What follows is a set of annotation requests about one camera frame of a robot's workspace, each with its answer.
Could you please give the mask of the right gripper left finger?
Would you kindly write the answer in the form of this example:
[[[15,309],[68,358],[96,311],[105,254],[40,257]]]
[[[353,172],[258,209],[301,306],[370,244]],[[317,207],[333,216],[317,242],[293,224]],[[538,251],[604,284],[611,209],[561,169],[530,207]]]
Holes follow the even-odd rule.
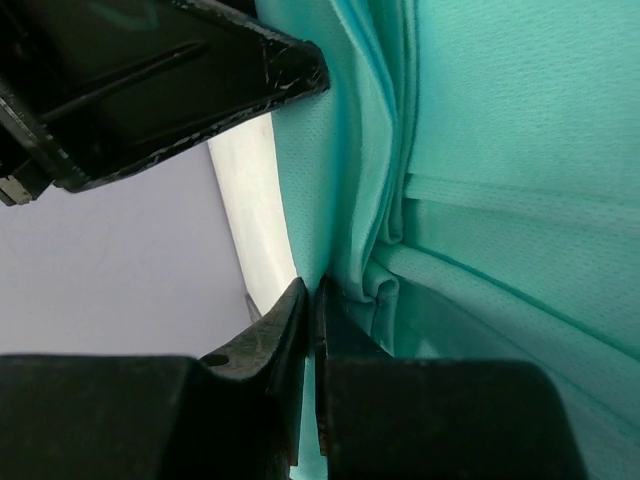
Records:
[[[5,355],[5,479],[285,479],[299,456],[307,290],[202,358]]]

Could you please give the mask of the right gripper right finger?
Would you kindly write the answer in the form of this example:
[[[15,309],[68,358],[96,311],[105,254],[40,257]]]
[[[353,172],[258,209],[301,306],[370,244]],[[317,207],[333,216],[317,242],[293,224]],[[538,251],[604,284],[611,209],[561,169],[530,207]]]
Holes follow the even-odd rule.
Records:
[[[323,279],[314,302],[316,419],[332,479],[583,479],[562,400],[536,365],[401,359]]]

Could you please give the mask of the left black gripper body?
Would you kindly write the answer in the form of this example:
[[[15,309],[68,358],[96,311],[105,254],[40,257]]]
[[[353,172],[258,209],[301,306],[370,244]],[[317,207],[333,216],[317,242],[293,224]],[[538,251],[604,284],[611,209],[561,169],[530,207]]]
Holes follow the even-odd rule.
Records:
[[[5,1],[2,202],[132,177],[329,84],[251,1]]]

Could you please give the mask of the teal green t-shirt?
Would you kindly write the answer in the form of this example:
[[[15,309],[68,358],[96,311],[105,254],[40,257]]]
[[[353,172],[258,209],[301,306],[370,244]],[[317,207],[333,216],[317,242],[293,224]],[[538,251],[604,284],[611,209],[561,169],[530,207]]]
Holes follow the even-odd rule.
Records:
[[[294,263],[404,357],[553,379],[593,479],[639,475],[639,5],[261,1],[330,89],[273,116]]]

